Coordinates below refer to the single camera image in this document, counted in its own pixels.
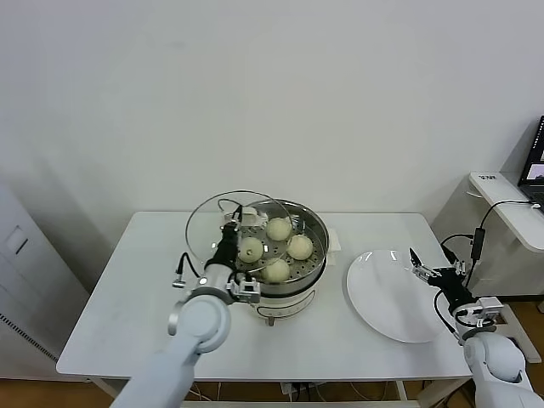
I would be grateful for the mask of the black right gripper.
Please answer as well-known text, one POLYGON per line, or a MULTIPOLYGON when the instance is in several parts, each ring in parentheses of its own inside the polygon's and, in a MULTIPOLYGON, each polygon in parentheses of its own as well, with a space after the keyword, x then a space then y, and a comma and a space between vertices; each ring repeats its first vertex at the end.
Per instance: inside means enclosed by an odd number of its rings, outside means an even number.
POLYGON ((416 252, 410 248, 412 273, 430 286, 438 287, 444 293, 450 306, 474 303, 474 297, 462 283, 461 276, 467 274, 465 262, 448 247, 443 247, 442 251, 452 268, 431 269, 424 265, 416 252))

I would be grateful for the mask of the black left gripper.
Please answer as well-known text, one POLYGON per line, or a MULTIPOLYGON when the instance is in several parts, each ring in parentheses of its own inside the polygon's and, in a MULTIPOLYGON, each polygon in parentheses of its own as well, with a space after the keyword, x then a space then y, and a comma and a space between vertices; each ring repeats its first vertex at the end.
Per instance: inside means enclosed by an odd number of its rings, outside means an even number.
POLYGON ((218 243, 211 264, 234 266, 238 254, 238 229, 243 220, 243 206, 238 205, 233 214, 224 215, 222 239, 218 243))

